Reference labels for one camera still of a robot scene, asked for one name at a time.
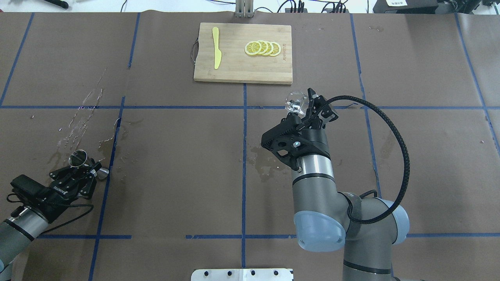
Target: black box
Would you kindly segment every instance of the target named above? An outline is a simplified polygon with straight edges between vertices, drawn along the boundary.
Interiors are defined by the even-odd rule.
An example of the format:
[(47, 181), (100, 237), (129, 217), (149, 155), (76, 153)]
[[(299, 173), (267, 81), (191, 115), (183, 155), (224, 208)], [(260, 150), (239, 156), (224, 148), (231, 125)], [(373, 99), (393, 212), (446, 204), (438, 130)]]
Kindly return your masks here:
[[(389, 0), (389, 2), (401, 2), (401, 0)], [(406, 0), (408, 5), (392, 7), (386, 0), (377, 0), (373, 6), (376, 14), (434, 14), (438, 7), (438, 0)]]

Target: black ring band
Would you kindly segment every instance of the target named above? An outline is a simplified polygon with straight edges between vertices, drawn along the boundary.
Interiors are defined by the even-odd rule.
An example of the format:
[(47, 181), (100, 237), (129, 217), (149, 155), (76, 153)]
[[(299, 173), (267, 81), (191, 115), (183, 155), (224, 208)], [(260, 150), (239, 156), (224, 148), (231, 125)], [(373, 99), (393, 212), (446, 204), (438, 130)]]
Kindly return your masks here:
[(330, 179), (333, 182), (335, 182), (334, 177), (329, 175), (329, 174), (320, 173), (320, 172), (313, 172), (313, 173), (306, 173), (306, 174), (303, 174), (303, 175), (297, 177), (296, 179), (293, 180), (292, 185), (294, 185), (296, 182), (298, 182), (300, 180), (307, 179), (307, 178), (314, 178), (314, 177), (327, 178), (327, 179)]
[(8, 224), (9, 226), (11, 226), (12, 228), (14, 228), (15, 230), (19, 231), (22, 235), (26, 236), (26, 238), (28, 238), (30, 241), (35, 240), (35, 238), (33, 236), (31, 236), (31, 234), (29, 234), (28, 232), (26, 232), (26, 230), (22, 229), (19, 225), (13, 223), (12, 221), (6, 219), (3, 222), (6, 223), (6, 224)]
[(355, 264), (352, 262), (348, 262), (347, 260), (344, 259), (344, 266), (359, 270), (359, 271), (364, 271), (368, 273), (374, 273), (374, 274), (391, 274), (391, 269), (380, 269), (380, 268), (373, 268), (373, 267), (367, 267), (367, 266), (362, 266), (359, 264)]

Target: light blue joint cap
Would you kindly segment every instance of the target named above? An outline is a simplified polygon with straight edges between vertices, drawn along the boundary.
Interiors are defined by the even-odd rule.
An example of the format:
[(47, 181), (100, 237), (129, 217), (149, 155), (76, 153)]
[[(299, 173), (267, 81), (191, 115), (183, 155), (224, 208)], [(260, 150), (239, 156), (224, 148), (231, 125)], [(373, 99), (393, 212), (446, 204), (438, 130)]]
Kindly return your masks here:
[(293, 216), (299, 246), (310, 252), (333, 252), (346, 243), (346, 231), (335, 219), (316, 211), (299, 211)]
[[(380, 199), (378, 197), (376, 198), (384, 202), (388, 208), (390, 208), (394, 203), (389, 200)], [(403, 241), (406, 239), (406, 235), (410, 231), (410, 219), (408, 218), (407, 212), (401, 205), (397, 206), (397, 208), (392, 212), (392, 215), (394, 216), (397, 227), (397, 238), (393, 244), (397, 245), (403, 243)]]

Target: white label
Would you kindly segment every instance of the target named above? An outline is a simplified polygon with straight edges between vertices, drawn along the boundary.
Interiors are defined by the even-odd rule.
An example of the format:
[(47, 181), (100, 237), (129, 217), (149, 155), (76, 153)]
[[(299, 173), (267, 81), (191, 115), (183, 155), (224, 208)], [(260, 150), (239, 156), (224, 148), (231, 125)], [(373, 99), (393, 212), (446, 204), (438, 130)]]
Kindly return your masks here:
[(387, 5), (389, 5), (389, 7), (408, 6), (406, 0), (385, 0), (385, 1), (387, 2)]

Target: white metal plate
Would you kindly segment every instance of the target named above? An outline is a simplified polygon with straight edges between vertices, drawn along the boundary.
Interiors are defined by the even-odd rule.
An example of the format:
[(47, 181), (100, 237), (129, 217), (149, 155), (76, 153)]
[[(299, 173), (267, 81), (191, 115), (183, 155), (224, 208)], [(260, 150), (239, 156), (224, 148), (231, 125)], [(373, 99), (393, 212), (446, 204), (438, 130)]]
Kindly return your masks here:
[(197, 269), (191, 281), (293, 281), (289, 268)]

